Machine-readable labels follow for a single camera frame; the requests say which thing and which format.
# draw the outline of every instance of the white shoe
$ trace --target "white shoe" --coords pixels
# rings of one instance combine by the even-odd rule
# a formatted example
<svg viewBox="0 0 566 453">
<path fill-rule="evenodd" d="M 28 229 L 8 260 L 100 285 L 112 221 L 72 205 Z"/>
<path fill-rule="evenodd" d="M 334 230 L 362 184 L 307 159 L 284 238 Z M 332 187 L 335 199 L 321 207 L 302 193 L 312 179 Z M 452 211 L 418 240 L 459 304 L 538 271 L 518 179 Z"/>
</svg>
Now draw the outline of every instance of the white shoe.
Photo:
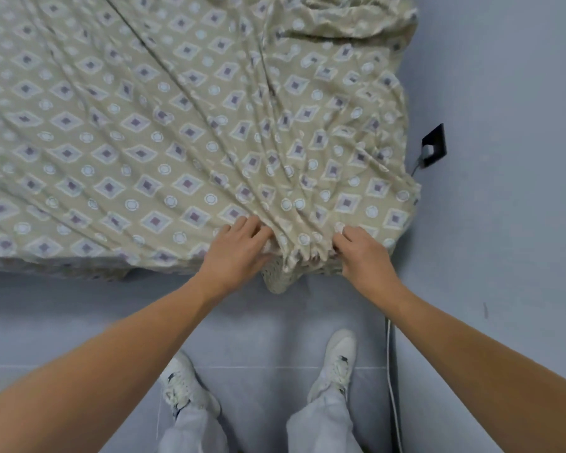
<svg viewBox="0 0 566 453">
<path fill-rule="evenodd" d="M 164 400 L 172 407 L 174 419 L 186 406 L 203 408 L 215 418 L 220 415 L 218 400 L 199 384 L 191 360 L 182 351 L 176 353 L 166 365 L 159 375 L 159 382 L 162 384 Z"/>
<path fill-rule="evenodd" d="M 342 329 L 333 334 L 327 343 L 323 369 L 308 393 L 308 403 L 330 386 L 338 388 L 348 400 L 348 386 L 356 358 L 357 338 L 354 332 Z"/>
</svg>

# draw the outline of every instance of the forearm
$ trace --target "forearm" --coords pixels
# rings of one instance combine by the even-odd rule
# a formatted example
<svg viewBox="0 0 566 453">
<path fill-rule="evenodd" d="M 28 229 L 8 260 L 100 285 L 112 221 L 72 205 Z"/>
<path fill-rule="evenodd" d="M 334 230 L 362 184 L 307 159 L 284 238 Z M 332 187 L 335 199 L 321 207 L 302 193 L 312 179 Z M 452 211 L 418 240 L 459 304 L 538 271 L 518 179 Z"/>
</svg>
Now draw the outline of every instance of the forearm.
<svg viewBox="0 0 566 453">
<path fill-rule="evenodd" d="M 0 452 L 98 451 L 210 309 L 192 279 L 0 393 Z"/>
<path fill-rule="evenodd" d="M 566 451 L 566 380 L 400 283 L 372 299 L 506 452 Z"/>
</svg>

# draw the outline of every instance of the pants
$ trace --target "pants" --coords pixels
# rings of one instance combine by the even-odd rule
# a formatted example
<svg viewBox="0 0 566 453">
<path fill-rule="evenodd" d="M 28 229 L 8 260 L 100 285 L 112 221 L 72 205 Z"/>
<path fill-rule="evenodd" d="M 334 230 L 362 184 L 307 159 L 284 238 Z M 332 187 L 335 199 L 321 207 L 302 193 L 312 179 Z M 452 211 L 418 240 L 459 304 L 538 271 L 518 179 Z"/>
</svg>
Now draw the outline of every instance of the pants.
<svg viewBox="0 0 566 453">
<path fill-rule="evenodd" d="M 329 388 L 287 421 L 289 453 L 361 453 L 352 434 L 344 396 Z M 206 410 L 180 412 L 159 444 L 159 453 L 229 453 L 226 435 Z"/>
</svg>

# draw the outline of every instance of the bed sheet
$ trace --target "bed sheet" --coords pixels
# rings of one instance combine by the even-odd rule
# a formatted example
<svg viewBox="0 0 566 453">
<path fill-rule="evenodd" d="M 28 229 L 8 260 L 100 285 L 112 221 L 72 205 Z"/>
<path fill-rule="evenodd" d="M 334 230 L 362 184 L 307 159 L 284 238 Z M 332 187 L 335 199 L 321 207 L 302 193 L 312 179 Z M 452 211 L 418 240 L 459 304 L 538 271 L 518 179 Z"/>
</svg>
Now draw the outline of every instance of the bed sheet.
<svg viewBox="0 0 566 453">
<path fill-rule="evenodd" d="M 339 271 L 344 225 L 392 249 L 416 22 L 409 0 L 0 0 L 0 269 L 193 272 L 249 214 L 275 292 Z"/>
</svg>

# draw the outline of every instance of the person's left hand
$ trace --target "person's left hand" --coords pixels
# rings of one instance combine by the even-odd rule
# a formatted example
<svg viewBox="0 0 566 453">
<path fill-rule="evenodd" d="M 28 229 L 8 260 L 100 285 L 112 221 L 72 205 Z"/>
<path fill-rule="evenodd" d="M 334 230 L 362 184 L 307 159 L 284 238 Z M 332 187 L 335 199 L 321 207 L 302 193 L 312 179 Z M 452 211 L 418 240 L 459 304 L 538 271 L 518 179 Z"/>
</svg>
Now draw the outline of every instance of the person's left hand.
<svg viewBox="0 0 566 453">
<path fill-rule="evenodd" d="M 226 225 L 212 242 L 203 264 L 193 277 L 211 300 L 219 301 L 239 289 L 271 259 L 262 254 L 273 230 L 258 216 L 241 216 L 233 227 Z"/>
</svg>

